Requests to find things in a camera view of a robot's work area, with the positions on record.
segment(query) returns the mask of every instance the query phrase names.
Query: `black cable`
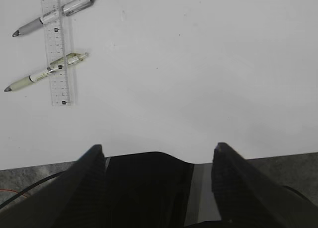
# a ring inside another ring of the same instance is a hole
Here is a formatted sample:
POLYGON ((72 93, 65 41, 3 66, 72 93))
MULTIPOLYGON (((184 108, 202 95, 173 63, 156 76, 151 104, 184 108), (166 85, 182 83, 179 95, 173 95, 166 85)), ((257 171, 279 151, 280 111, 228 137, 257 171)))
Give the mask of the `black cable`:
POLYGON ((20 191, 19 193, 17 193, 16 195, 14 195, 13 197, 9 198, 8 200, 6 200, 5 202, 3 202, 1 205, 0 205, 0 209, 2 209, 3 207, 5 207, 6 205, 8 205, 10 202, 13 202, 15 199, 17 199, 18 197, 22 196, 24 193, 30 191, 32 188, 48 181, 48 180, 51 180, 55 177, 58 177, 62 174, 63 172, 58 172, 58 173, 55 173, 51 176, 48 176, 46 178, 43 178, 41 179, 40 181, 28 186, 27 188, 24 188, 22 191, 20 191))
POLYGON ((283 188, 286 188, 292 192, 295 192, 298 196, 300 196, 301 198, 309 201, 310 203, 313 203, 311 200, 309 200, 304 194, 302 194, 301 192, 297 191, 296 189, 290 187, 290 186, 282 186, 283 188))

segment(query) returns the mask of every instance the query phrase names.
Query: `retractable pen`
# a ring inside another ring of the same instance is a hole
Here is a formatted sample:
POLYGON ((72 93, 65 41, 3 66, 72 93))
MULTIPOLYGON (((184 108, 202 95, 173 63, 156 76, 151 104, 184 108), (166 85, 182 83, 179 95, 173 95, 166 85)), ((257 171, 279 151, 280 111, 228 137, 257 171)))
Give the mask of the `retractable pen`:
MULTIPOLYGON (((86 57, 88 57, 88 53, 79 54, 79 53, 70 53, 67 54, 67 61, 68 66, 76 65, 80 62, 82 62, 86 57)), ((28 85, 32 85, 35 82, 42 80, 43 78, 48 77, 52 73, 58 73, 58 71, 61 70, 59 65, 64 63, 64 58, 60 58, 50 64, 48 68, 46 68, 43 71, 31 74, 29 76, 26 76, 25 78, 22 78, 14 83, 12 83, 10 86, 8 86, 4 91, 16 91, 20 90, 28 85)))
MULTIPOLYGON (((92 6, 94 3, 95 0, 73 0, 67 3, 66 5, 62 6, 62 14, 65 16, 70 16, 85 8, 92 6)), ((12 34, 12 37, 28 34, 32 31, 35 31, 36 29, 41 28, 43 25, 53 22, 59 17, 59 15, 56 14, 56 10, 57 9, 48 12, 43 17, 39 17, 33 20, 32 22, 20 27, 12 34)))

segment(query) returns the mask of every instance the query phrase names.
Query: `red wire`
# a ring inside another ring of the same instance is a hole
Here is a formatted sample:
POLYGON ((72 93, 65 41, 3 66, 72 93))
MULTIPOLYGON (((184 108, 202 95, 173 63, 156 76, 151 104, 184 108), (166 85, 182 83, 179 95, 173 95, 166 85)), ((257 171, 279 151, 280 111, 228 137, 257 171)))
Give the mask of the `red wire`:
POLYGON ((10 190, 10 189, 0 189, 0 192, 13 192, 13 193, 18 193, 17 191, 10 190))

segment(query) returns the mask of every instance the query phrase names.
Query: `pen tip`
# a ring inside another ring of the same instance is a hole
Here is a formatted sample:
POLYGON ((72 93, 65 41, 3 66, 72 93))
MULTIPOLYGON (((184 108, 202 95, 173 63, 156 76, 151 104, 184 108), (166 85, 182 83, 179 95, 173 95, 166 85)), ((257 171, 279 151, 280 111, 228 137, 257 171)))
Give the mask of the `pen tip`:
POLYGON ((12 37, 16 37, 16 36, 19 36, 19 35, 20 35, 19 30, 16 30, 16 31, 12 34, 12 37))
POLYGON ((12 90, 11 90, 10 86, 8 86, 6 89, 4 89, 4 91, 8 92, 8 91, 12 91, 12 90))

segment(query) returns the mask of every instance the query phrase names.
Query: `ruler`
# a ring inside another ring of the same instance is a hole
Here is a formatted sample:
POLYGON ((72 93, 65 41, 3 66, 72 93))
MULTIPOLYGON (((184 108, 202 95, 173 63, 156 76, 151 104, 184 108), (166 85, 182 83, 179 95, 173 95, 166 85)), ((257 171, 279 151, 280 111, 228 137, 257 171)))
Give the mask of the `ruler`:
POLYGON ((63 14, 61 0, 41 0, 42 16, 55 11, 55 21, 44 25, 45 49, 47 65, 64 57, 64 62, 59 65, 56 73, 49 75, 52 105, 71 106, 73 104, 70 90, 69 71, 65 52, 65 29, 63 28, 63 14))

